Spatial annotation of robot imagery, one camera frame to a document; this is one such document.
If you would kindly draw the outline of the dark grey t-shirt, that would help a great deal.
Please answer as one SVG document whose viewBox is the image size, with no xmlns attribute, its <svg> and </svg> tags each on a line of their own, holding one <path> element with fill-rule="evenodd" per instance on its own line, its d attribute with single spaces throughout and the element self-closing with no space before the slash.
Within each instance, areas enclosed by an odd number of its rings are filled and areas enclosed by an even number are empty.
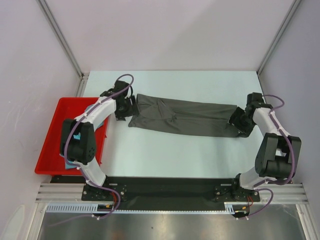
<svg viewBox="0 0 320 240">
<path fill-rule="evenodd" d="M 237 106 L 192 102 L 138 94 L 137 113 L 128 127 L 141 128 L 170 134 L 246 138 L 229 119 Z"/>
</svg>

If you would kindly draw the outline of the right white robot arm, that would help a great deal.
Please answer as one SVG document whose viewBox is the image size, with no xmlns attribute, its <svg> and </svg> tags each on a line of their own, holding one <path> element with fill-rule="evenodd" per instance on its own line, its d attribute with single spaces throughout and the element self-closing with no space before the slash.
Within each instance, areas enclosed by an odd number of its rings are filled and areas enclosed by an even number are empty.
<svg viewBox="0 0 320 240">
<path fill-rule="evenodd" d="M 262 184 L 286 185 L 296 173 L 302 141 L 284 129 L 275 110 L 264 95 L 253 92 L 247 95 L 245 109 L 237 107 L 228 121 L 245 137 L 255 126 L 263 135 L 254 167 L 232 181 L 230 194 L 237 201 L 253 195 Z"/>
</svg>

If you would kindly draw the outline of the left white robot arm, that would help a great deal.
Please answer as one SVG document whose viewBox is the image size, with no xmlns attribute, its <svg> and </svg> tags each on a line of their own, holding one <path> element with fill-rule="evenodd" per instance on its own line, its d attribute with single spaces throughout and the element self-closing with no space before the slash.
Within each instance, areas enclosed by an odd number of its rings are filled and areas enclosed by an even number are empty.
<svg viewBox="0 0 320 240">
<path fill-rule="evenodd" d="M 110 115 L 124 121 L 136 111 L 132 88 L 134 77 L 131 74 L 123 77 L 131 77 L 131 82 L 118 78 L 113 87 L 101 93 L 82 114 L 67 118 L 62 123 L 60 155 L 67 165 L 81 172 L 87 184 L 94 186 L 93 194 L 100 200 L 110 196 L 111 188 L 105 184 L 107 176 L 96 160 L 98 145 L 95 132 Z"/>
</svg>

